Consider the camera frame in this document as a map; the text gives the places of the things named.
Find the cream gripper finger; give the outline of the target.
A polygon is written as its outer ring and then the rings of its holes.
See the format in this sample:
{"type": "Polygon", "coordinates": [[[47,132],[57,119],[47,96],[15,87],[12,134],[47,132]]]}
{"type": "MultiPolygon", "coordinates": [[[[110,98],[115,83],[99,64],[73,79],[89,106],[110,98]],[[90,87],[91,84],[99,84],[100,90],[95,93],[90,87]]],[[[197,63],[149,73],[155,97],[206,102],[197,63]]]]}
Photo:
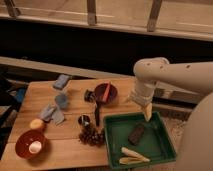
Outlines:
{"type": "Polygon", "coordinates": [[[151,119],[151,117],[152,117],[152,103],[148,104],[144,108],[144,116],[145,116],[145,120],[147,122],[151,119]]]}

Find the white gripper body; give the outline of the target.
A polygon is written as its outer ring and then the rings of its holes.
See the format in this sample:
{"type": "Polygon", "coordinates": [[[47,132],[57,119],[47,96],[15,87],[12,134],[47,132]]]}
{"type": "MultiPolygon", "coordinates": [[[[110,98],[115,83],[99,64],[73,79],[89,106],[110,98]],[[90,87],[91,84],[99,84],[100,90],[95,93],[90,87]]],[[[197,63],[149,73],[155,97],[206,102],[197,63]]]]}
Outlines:
{"type": "Polygon", "coordinates": [[[133,89],[130,91],[127,99],[135,102],[136,104],[145,107],[152,102],[154,95],[153,89],[133,89]]]}

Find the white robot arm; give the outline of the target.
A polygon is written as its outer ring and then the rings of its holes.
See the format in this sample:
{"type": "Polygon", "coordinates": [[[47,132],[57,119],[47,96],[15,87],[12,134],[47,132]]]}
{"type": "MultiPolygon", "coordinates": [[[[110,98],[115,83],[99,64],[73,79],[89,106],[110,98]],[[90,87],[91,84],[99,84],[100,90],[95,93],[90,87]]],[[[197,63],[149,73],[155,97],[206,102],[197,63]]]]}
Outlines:
{"type": "Polygon", "coordinates": [[[129,98],[142,108],[152,102],[158,82],[203,96],[185,126],[174,171],[213,171],[213,62],[170,64],[157,57],[138,60],[133,72],[129,98]]]}

